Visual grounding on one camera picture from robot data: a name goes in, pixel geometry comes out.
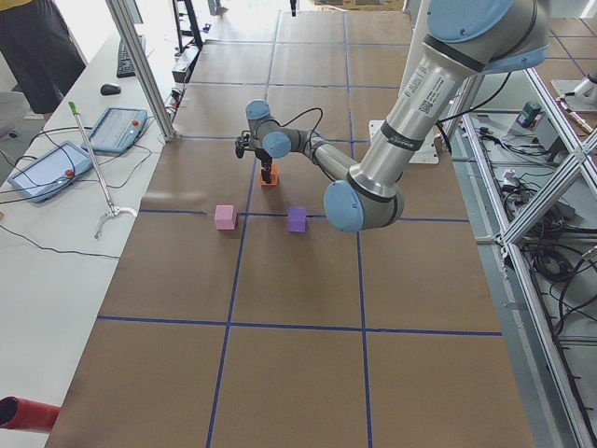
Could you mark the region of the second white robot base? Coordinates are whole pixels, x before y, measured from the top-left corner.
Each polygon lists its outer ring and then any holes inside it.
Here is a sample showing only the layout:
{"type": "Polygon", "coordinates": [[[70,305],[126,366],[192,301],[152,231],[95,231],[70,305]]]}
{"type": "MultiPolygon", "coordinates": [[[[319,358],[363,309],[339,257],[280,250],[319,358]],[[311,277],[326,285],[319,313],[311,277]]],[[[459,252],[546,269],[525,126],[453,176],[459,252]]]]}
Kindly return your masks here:
{"type": "Polygon", "coordinates": [[[580,80],[551,81],[565,110],[573,112],[596,112],[596,67],[580,80]]]}

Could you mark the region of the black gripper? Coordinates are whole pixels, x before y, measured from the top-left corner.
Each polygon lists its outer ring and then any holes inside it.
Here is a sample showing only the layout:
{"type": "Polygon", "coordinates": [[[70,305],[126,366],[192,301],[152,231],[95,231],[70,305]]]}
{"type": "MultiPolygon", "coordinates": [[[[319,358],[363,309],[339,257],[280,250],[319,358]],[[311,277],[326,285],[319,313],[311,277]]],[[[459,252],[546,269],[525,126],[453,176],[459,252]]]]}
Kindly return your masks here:
{"type": "Polygon", "coordinates": [[[271,183],[271,164],[272,164],[272,157],[270,154],[263,148],[257,148],[255,150],[256,157],[261,162],[261,169],[260,169],[260,182],[271,183]]]}

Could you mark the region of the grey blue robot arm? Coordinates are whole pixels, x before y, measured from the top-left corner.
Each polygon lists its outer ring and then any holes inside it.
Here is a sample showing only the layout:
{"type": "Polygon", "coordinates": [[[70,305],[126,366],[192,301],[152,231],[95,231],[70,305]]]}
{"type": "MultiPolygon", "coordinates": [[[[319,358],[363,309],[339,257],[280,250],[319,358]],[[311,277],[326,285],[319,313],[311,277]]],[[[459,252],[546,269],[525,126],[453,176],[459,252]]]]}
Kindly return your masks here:
{"type": "Polygon", "coordinates": [[[462,83],[541,64],[550,17],[548,1],[432,1],[417,20],[427,29],[412,44],[421,57],[360,162],[314,131],[281,125],[263,100],[246,106],[248,128],[235,153],[254,152],[263,175],[273,160],[300,153],[332,181],[324,195],[331,225],[345,232],[389,226],[404,209],[399,178],[462,83]]]}

